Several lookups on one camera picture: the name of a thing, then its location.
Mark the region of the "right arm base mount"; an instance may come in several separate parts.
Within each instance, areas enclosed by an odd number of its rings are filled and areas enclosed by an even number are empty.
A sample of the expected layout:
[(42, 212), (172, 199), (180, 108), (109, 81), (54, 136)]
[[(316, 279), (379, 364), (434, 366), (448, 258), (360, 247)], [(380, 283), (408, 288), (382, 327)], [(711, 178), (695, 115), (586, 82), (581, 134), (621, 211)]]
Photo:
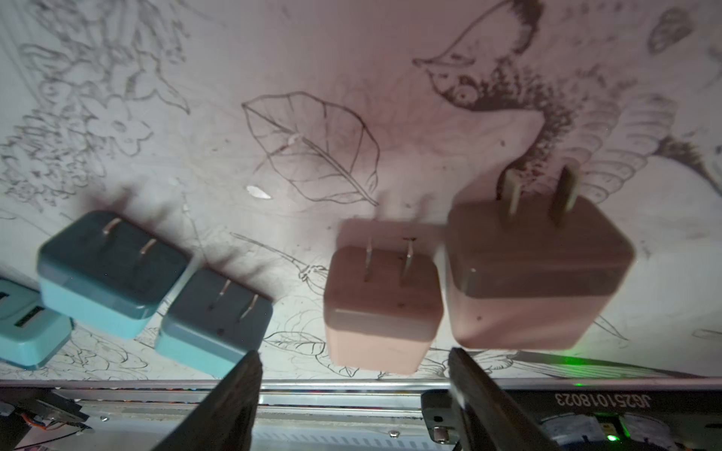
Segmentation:
[[(576, 383), (568, 388), (506, 392), (560, 449), (718, 450), (721, 389), (710, 384)], [(430, 438), (460, 447), (459, 422), (447, 389), (420, 397)]]

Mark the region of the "pink plug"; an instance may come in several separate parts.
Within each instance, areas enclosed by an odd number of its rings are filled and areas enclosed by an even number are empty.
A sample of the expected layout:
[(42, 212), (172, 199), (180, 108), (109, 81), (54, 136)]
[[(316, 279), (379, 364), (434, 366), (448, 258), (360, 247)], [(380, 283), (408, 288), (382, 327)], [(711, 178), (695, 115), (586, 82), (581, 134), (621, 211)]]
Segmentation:
[(567, 350), (618, 292), (633, 244), (580, 195), (562, 169), (551, 195), (523, 197), (504, 177), (498, 200), (454, 206), (447, 217), (447, 309), (468, 349)]
[(340, 248), (323, 293), (330, 360), (337, 366), (412, 375), (434, 342), (444, 316), (432, 257), (405, 240), (403, 252)]

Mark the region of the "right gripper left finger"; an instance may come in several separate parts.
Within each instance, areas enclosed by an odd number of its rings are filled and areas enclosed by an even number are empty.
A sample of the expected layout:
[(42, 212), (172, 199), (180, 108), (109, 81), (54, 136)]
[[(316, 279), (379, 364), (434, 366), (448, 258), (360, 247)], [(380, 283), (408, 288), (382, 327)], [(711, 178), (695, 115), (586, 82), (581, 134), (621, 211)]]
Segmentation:
[(248, 450), (261, 394), (262, 364), (250, 351), (154, 449)]

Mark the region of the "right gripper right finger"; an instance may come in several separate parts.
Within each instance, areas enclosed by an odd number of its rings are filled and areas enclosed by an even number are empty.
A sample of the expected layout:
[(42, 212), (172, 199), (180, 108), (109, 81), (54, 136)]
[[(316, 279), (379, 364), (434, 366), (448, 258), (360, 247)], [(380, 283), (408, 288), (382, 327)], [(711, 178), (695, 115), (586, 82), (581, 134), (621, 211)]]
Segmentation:
[(449, 394), (462, 450), (558, 450), (462, 348), (449, 353)]

